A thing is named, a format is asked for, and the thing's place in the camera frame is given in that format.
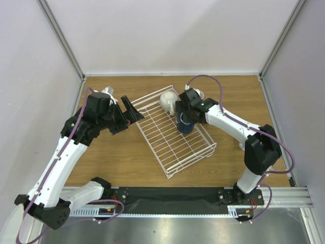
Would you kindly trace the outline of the dark blue enamel mug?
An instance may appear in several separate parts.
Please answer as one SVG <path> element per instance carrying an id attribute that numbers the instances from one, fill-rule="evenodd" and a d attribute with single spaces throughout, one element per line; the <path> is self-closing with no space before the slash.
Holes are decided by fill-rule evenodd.
<path id="1" fill-rule="evenodd" d="M 182 134 L 190 134 L 194 129 L 194 124 L 188 124 L 183 121 L 183 113 L 177 112 L 175 116 L 177 130 Z"/>

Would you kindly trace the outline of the white speckled mug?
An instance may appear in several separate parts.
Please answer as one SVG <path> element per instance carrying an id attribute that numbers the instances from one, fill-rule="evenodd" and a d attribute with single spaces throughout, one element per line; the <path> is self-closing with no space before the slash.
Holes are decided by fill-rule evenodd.
<path id="1" fill-rule="evenodd" d="M 175 103 L 178 96 L 173 91 L 165 91 L 160 95 L 160 105 L 162 109 L 168 112 L 171 116 L 175 114 Z"/>

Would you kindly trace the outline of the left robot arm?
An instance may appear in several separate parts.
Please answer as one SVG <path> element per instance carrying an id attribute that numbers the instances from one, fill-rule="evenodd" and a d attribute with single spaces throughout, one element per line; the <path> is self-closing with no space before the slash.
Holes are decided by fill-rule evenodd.
<path id="1" fill-rule="evenodd" d="M 64 225 L 71 212 L 98 201 L 111 200 L 111 184 L 100 178 L 92 178 L 86 185 L 67 194 L 61 191 L 80 157 L 102 130 L 112 135 L 122 132 L 144 116 L 136 110 L 127 96 L 121 98 L 126 111 L 108 92 L 93 92 L 82 107 L 64 124 L 57 148 L 45 171 L 35 186 L 27 193 L 18 195 L 15 205 L 22 204 L 25 213 L 56 230 Z"/>

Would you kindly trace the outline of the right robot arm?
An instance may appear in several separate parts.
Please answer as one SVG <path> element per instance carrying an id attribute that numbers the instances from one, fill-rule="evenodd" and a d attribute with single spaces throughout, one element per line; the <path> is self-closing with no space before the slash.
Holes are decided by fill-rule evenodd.
<path id="1" fill-rule="evenodd" d="M 267 170 L 282 156 L 273 127 L 249 123 L 224 109 L 220 102 L 202 100 L 193 88 L 185 90 L 179 98 L 175 106 L 180 131 L 194 124 L 209 124 L 231 135 L 244 148 L 245 170 L 234 185 L 234 200 L 246 204 Z"/>

